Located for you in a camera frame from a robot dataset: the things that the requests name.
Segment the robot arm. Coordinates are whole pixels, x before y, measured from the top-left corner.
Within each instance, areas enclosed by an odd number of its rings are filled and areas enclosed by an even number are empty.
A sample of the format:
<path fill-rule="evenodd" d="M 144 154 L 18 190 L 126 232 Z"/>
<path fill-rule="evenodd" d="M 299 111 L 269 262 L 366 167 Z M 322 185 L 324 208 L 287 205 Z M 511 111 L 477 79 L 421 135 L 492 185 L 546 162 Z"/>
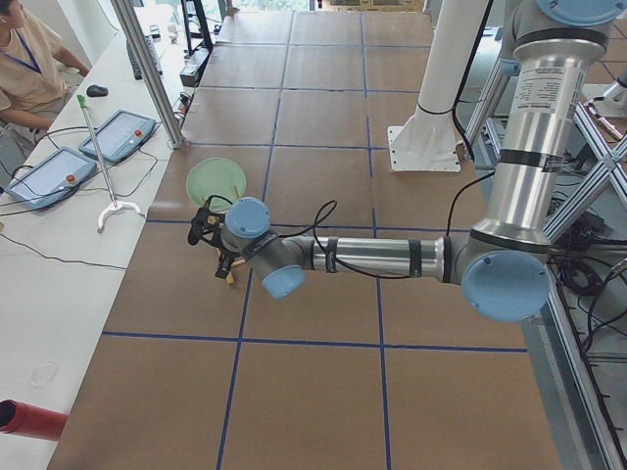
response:
<path fill-rule="evenodd" d="M 307 270 L 347 270 L 458 285 L 475 310 L 498 321 L 533 316 L 550 292 L 543 224 L 583 80 L 604 55 L 611 24 L 624 10 L 621 1 L 507 4 L 500 68 L 517 83 L 487 211 L 468 234 L 432 241 L 319 238 L 308 227 L 280 235 L 270 226 L 266 204 L 246 197 L 219 219 L 221 266 L 245 259 L 277 299 L 299 288 Z"/>

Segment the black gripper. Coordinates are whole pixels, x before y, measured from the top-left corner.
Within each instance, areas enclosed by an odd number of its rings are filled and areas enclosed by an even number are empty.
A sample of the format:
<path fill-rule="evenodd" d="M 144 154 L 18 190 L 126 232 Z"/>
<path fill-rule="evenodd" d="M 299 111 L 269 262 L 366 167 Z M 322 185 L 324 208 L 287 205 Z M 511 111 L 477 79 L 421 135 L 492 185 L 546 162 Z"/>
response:
<path fill-rule="evenodd" d="M 238 266 L 245 263 L 245 259 L 239 254 L 232 253 L 226 248 L 217 248 L 218 251 L 218 266 L 215 273 L 215 277 L 220 279 L 226 279 L 231 272 L 233 266 Z"/>

